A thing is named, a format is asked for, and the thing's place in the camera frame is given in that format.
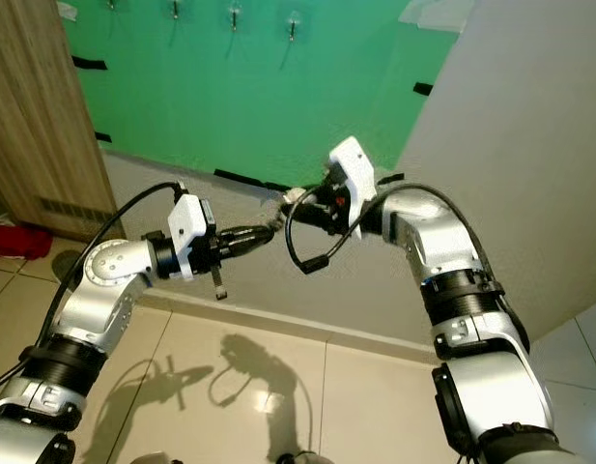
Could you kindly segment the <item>keys with white charm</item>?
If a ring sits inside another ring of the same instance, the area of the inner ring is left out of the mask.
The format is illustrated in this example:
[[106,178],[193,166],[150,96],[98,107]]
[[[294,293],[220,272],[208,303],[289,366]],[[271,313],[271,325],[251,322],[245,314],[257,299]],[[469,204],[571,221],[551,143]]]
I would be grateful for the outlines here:
[[284,191],[278,199],[272,204],[272,218],[268,221],[268,225],[275,233],[285,228],[285,222],[289,220],[292,207],[301,197],[293,196],[293,189]]

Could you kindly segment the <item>long black tape strip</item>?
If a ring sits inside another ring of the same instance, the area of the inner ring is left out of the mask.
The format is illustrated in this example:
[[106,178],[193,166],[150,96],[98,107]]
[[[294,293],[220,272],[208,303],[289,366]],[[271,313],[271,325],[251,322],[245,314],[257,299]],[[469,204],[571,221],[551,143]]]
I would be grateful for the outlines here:
[[262,181],[254,180],[254,178],[244,176],[244,174],[226,171],[226,169],[215,169],[213,174],[214,174],[214,176],[224,178],[224,180],[230,180],[233,182],[244,183],[245,185],[258,187],[258,189],[266,188],[266,183],[264,183]]

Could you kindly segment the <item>green backdrop sheet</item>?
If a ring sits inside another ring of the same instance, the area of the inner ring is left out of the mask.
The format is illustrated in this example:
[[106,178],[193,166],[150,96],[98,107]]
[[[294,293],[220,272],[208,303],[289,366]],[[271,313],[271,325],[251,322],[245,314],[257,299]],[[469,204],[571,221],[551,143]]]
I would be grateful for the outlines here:
[[[193,171],[223,169],[262,182],[323,177],[329,152],[358,138],[378,169],[399,162],[458,34],[398,21],[409,0],[58,0],[72,56],[103,59],[79,70],[103,149]],[[298,10],[297,43],[286,17]]]

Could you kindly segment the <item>grey slipper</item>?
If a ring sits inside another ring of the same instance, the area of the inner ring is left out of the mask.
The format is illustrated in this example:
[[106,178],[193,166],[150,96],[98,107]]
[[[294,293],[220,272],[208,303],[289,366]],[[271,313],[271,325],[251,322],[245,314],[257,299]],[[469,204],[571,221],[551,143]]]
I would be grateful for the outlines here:
[[63,250],[56,252],[50,261],[50,269],[54,277],[62,283],[67,274],[73,273],[68,284],[70,292],[80,286],[82,274],[84,274],[84,261],[80,259],[81,250]]

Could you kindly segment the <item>red cloth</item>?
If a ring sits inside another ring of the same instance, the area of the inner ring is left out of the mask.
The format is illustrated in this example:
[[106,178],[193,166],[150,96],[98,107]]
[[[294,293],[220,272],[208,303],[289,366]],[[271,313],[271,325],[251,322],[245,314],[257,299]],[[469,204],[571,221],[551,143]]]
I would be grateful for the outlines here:
[[0,225],[0,259],[37,260],[46,257],[53,245],[53,234],[39,228]]

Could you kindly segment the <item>white plastic sheet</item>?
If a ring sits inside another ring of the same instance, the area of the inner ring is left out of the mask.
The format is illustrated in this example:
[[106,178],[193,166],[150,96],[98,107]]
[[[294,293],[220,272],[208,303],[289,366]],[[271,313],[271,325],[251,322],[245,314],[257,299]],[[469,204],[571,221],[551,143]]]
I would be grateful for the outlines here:
[[478,0],[409,0],[398,21],[424,30],[461,34]]

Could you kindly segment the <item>wooden door with vent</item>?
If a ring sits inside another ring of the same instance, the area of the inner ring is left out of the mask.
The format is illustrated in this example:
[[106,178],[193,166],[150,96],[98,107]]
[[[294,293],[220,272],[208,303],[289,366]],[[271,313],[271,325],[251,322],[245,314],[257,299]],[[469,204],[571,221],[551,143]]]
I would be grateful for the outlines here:
[[0,0],[0,199],[80,242],[117,209],[56,0]]

